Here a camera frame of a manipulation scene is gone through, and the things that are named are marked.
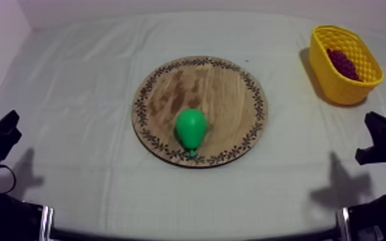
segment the round wooden tray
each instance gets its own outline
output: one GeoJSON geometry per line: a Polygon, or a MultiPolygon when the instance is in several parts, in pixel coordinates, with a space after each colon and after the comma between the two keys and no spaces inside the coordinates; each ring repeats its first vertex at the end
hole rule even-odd
{"type": "Polygon", "coordinates": [[[258,81],[243,68],[215,57],[180,58],[153,71],[139,86],[131,121],[139,140],[162,160],[183,167],[215,167],[236,160],[258,141],[267,101],[258,81]],[[208,128],[196,156],[175,137],[186,108],[201,110],[208,128]]]}

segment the white tablecloth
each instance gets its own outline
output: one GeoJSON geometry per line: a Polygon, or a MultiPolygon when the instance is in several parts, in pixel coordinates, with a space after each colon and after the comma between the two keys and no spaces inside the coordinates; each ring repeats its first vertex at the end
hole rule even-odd
{"type": "MultiPolygon", "coordinates": [[[[5,164],[15,197],[56,210],[59,228],[140,238],[253,238],[332,227],[334,211],[386,193],[386,164],[359,166],[364,116],[386,116],[386,35],[346,26],[385,81],[361,105],[323,101],[310,81],[310,32],[328,24],[255,13],[168,13],[33,33],[0,90],[21,141],[5,164]],[[231,164],[183,169],[137,140],[133,95],[161,64],[216,56],[247,69],[269,102],[259,143],[231,164]]],[[[10,183],[0,170],[0,186],[10,183]]]]}

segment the cable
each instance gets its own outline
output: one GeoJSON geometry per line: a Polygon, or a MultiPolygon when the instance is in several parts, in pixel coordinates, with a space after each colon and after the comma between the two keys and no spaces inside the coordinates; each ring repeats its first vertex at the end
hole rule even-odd
{"type": "Polygon", "coordinates": [[[13,178],[12,186],[10,187],[9,190],[7,190],[5,192],[0,192],[0,194],[7,194],[7,193],[11,192],[17,186],[17,177],[15,176],[15,173],[13,172],[13,170],[11,168],[9,168],[8,166],[0,165],[0,168],[8,169],[10,171],[10,173],[12,174],[12,178],[13,178]]]}

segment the grape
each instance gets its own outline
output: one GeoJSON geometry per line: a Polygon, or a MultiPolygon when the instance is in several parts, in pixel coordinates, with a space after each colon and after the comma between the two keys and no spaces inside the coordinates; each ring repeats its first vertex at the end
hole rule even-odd
{"type": "Polygon", "coordinates": [[[329,59],[331,60],[333,66],[343,76],[349,79],[362,81],[359,79],[359,76],[356,73],[355,65],[347,58],[347,56],[342,51],[326,49],[326,53],[328,53],[329,59]]]}

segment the dark stain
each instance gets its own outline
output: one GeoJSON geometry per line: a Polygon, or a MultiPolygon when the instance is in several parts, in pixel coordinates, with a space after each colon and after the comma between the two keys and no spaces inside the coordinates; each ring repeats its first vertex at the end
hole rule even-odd
{"type": "Polygon", "coordinates": [[[178,112],[178,110],[181,109],[181,106],[183,105],[183,102],[184,102],[184,95],[185,95],[184,90],[176,93],[176,96],[175,96],[174,100],[172,101],[172,105],[171,105],[171,113],[173,115],[176,114],[178,112]]]}
{"type": "Polygon", "coordinates": [[[150,103],[149,103],[149,108],[151,110],[151,116],[155,116],[158,112],[158,110],[156,109],[156,106],[154,105],[154,101],[151,100],[150,103]]]}
{"type": "Polygon", "coordinates": [[[199,79],[196,79],[194,81],[194,86],[193,86],[192,92],[197,93],[198,90],[199,90],[199,79]]]}
{"type": "Polygon", "coordinates": [[[198,98],[198,96],[196,96],[194,99],[191,99],[190,101],[188,101],[188,106],[190,108],[196,108],[199,106],[199,104],[201,103],[201,100],[198,98]]]}
{"type": "Polygon", "coordinates": [[[169,96],[170,94],[169,93],[165,93],[162,98],[160,98],[160,102],[163,103],[163,104],[166,104],[167,101],[169,100],[169,96]]]}
{"type": "Polygon", "coordinates": [[[178,82],[181,79],[181,76],[183,76],[184,71],[178,71],[176,74],[174,74],[174,77],[172,79],[176,82],[178,82]]]}
{"type": "Polygon", "coordinates": [[[177,93],[182,92],[182,91],[184,91],[183,83],[177,82],[177,84],[175,85],[174,94],[177,94],[177,93]]]}

